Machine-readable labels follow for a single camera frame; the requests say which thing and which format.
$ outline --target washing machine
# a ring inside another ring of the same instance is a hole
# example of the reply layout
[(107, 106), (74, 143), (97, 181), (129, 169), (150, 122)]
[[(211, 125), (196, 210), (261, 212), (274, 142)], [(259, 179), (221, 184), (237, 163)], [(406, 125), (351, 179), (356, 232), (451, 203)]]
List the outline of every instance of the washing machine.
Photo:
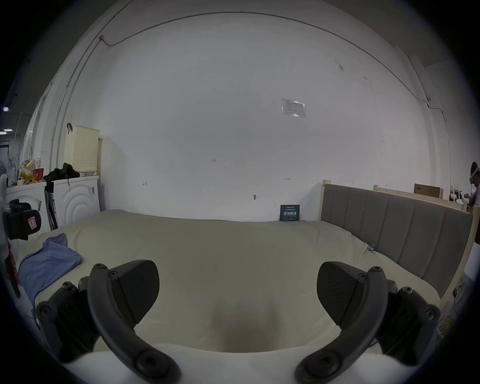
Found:
[(99, 213), (98, 176), (55, 180), (49, 203), (58, 228)]
[[(40, 212), (42, 225), (38, 232), (28, 236), (29, 240), (36, 239), (42, 233), (50, 232), (52, 230), (47, 213), (47, 200), (45, 197), (46, 186), (47, 183), (42, 182), (7, 188), (7, 194), (5, 197), (5, 202), (7, 204), (12, 200), (18, 199), (21, 203), (29, 203), (32, 209)], [(12, 248), (13, 257), (16, 261), (19, 255), (23, 255), (23, 245), (26, 243), (26, 240), (15, 239), (9, 240), (9, 242)]]

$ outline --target blue cloth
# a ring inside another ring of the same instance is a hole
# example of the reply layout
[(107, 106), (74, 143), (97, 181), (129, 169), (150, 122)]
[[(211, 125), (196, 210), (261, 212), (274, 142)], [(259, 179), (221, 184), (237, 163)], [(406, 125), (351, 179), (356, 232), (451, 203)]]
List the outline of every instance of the blue cloth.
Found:
[(26, 256), (18, 268), (18, 278), (33, 307), (41, 291), (81, 263), (80, 255), (67, 247), (64, 233), (48, 238), (41, 250)]

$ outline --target beige plastic basket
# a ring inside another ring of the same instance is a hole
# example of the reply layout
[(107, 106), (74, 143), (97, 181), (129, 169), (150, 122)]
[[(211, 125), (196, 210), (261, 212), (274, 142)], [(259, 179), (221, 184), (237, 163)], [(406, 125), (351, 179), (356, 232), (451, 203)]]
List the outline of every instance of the beige plastic basket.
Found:
[(63, 161), (77, 172), (95, 172), (99, 133), (99, 130), (81, 125), (69, 129), (65, 138)]

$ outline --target mattress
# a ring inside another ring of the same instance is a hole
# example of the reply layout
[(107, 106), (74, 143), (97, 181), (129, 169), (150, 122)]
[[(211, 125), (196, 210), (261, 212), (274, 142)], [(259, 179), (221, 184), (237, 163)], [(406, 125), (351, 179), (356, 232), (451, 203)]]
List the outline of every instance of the mattress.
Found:
[[(135, 327), (150, 344), (220, 352), (321, 348), (340, 333), (316, 293), (318, 270), (326, 261), (362, 270), (379, 265), (399, 288), (411, 286), (428, 303), (440, 304), (427, 282), (324, 221), (189, 220), (112, 210), (42, 234), (26, 244), (25, 254), (59, 233), (83, 262), (42, 291), (36, 304), (64, 281), (77, 285), (96, 263), (113, 268), (152, 260), (160, 292)], [(107, 349), (97, 342), (95, 350)]]

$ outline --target gray headboard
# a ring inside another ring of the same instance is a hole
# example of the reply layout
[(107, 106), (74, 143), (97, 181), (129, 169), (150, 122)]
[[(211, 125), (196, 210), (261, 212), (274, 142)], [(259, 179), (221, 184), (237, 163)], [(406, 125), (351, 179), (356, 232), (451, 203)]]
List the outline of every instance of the gray headboard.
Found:
[(326, 184), (321, 220), (339, 226), (442, 297), (464, 254), (472, 215), (440, 204)]

